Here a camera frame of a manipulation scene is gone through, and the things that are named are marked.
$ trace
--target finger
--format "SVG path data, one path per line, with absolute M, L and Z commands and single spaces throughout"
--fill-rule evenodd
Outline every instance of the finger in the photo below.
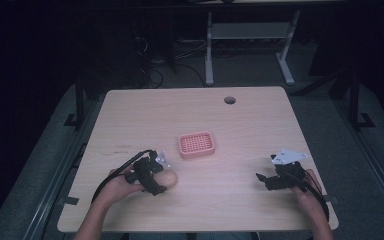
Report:
M 299 187 L 297 187 L 297 186 L 293 186 L 293 187 L 291 187 L 291 188 L 289 188 L 289 189 L 291 189 L 291 191 L 292 191 L 293 193 L 295 193 L 296 195 L 302 193 L 302 190 L 301 190 Z
M 117 171 L 117 169 L 111 169 L 110 173 L 108 175 L 113 174 L 113 172 Z
M 129 166 L 127 166 L 123 171 L 121 171 L 121 173 L 125 173 L 130 170 L 133 170 L 133 164 L 130 164 Z
M 142 186 L 142 184 L 132 184 L 131 190 L 132 192 L 139 192 L 145 190 L 145 188 Z

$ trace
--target hole in table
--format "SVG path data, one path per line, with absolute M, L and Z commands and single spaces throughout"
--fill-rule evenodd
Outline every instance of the hole in table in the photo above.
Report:
M 225 97 L 225 98 L 224 98 L 224 102 L 227 103 L 227 104 L 229 104 L 229 105 L 232 105 L 232 104 L 235 104 L 235 102 L 236 102 L 236 98 L 231 97 L 231 96 L 229 96 L 229 97 Z

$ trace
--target hand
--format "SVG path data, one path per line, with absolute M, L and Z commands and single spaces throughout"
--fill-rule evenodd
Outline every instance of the hand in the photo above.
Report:
M 133 165 L 128 166 L 121 173 L 129 173 L 133 169 Z M 111 206 L 121 199 L 127 197 L 127 195 L 144 190 L 141 184 L 130 184 L 124 178 L 124 175 L 115 177 L 109 181 L 105 187 L 101 190 L 95 202 L 98 201 L 106 206 Z
M 307 174 L 308 175 L 304 178 L 304 181 L 309 183 L 316 190 L 321 189 L 320 183 L 317 181 L 313 170 L 308 169 Z M 301 211 L 304 212 L 310 220 L 311 229 L 313 231 L 313 239 L 333 240 L 333 233 L 330 229 L 328 221 L 326 220 L 323 208 L 313 193 L 310 191 L 303 192 L 297 186 L 292 187 L 291 190 L 298 200 L 298 205 Z
M 304 181 L 309 183 L 314 189 L 321 189 L 320 183 L 317 181 L 316 175 L 313 170 L 307 170 L 308 175 L 304 178 Z M 299 187 L 294 186 L 291 188 L 292 192 L 298 200 L 299 207 L 307 216 L 312 217 L 315 214 L 322 213 L 323 208 L 317 201 L 316 197 L 310 191 L 303 192 Z

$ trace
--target wrist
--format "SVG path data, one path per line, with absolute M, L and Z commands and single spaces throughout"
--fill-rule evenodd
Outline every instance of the wrist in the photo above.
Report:
M 329 222 L 327 221 L 324 213 L 313 213 L 311 215 L 308 215 L 308 218 L 311 223 L 311 230 L 313 234 L 317 235 L 321 232 L 331 231 Z
M 97 210 L 106 212 L 108 211 L 108 209 L 110 209 L 111 206 L 112 206 L 112 203 L 110 203 L 109 201 L 105 201 L 104 199 L 97 197 L 95 201 L 93 201 L 91 207 L 96 208 Z

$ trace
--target person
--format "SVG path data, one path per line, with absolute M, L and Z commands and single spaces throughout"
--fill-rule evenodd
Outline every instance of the person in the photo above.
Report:
M 133 165 L 127 167 L 122 173 L 132 170 Z M 308 182 L 313 188 L 320 189 L 320 184 L 314 172 L 311 169 L 307 170 L 309 176 L 304 181 Z M 77 231 L 75 240 L 96 240 L 100 239 L 105 216 L 109 208 L 116 202 L 122 200 L 131 193 L 144 190 L 140 184 L 129 184 L 123 176 L 116 177 L 109 181 L 102 189 L 98 197 L 89 207 L 89 210 L 84 218 L 79 230 Z M 298 187 L 292 187 L 291 191 L 295 194 L 298 205 L 301 211 L 306 215 L 313 232 L 314 240 L 331 240 L 334 239 L 332 230 L 326 220 L 323 208 L 317 201 L 316 197 L 310 192 L 303 192 Z M 169 239 L 187 239 L 183 233 L 143 233 L 131 235 L 130 239 L 164 239 L 166 236 Z M 197 239 L 240 239 L 251 240 L 251 234 L 245 232 L 238 233 L 203 233 L 197 234 Z

